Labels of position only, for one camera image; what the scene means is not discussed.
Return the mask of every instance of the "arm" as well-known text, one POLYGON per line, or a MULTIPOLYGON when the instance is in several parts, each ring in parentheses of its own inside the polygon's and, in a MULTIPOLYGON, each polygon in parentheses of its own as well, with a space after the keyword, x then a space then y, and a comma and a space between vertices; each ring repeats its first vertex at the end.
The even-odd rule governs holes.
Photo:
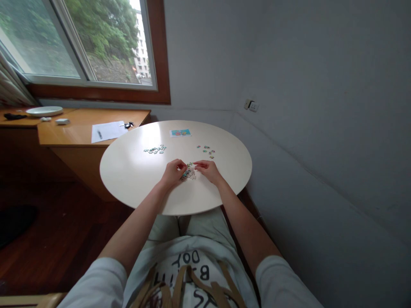
POLYGON ((234 234, 255 277, 257 267, 261 261, 270 255, 282 257, 280 251, 258 221, 235 195, 217 170, 215 163, 201 160, 194 164, 196 170, 200 171, 210 182, 217 186, 234 234))
POLYGON ((117 230, 98 257, 116 259, 129 275, 149 237, 166 192, 186 170, 187 165, 182 160, 169 162, 161 180, 117 230))

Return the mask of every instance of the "light green pants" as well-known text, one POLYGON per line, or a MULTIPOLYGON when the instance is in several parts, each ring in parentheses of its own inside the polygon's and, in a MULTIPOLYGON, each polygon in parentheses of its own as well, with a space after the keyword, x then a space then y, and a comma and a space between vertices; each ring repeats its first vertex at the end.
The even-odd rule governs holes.
POLYGON ((185 235, 207 237, 236 250, 220 207, 179 218, 157 215, 143 250, 185 235))

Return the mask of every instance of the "wooden window frame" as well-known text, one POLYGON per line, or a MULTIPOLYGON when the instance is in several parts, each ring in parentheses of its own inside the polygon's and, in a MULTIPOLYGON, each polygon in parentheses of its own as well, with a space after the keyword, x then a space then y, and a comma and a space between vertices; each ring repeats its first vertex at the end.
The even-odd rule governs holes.
POLYGON ((27 88, 30 93, 40 99, 75 99, 171 105, 163 0, 147 0, 147 11, 157 77, 157 91, 29 84, 27 88))

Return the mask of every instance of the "curtain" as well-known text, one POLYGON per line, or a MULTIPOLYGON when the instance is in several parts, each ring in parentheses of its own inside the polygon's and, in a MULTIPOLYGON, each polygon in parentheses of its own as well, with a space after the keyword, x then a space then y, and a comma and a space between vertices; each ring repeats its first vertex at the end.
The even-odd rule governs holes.
POLYGON ((14 69, 0 52, 0 108, 37 106, 14 69))

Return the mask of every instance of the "window glass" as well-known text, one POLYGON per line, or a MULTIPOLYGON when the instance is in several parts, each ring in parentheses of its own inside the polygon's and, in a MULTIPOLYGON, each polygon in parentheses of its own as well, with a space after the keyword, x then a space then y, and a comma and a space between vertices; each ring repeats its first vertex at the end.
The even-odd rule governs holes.
POLYGON ((80 78, 42 0, 0 0, 0 41, 23 73, 80 78))
POLYGON ((139 0, 64 1, 98 81, 152 85, 138 66, 138 37, 147 53, 139 0))

